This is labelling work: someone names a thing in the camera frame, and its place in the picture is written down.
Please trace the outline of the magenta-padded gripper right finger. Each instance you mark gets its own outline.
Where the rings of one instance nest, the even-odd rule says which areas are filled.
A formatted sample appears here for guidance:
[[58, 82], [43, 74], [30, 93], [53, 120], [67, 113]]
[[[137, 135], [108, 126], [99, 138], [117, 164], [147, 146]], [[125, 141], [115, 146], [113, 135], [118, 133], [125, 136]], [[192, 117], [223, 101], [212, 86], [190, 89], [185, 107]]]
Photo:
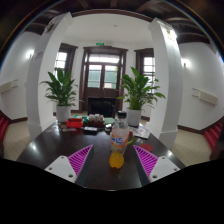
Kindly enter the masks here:
[[151, 152], [134, 145], [134, 158], [143, 186], [181, 169], [181, 161], [166, 147], [154, 147]]

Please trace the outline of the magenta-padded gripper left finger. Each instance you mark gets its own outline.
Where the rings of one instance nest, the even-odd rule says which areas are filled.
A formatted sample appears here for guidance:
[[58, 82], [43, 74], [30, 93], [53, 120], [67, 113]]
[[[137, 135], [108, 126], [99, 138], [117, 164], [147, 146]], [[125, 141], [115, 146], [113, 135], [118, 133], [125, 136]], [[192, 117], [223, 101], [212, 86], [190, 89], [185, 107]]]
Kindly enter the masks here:
[[83, 186], [93, 154], [94, 146], [89, 145], [70, 156], [59, 156], [45, 170], [79, 186]]

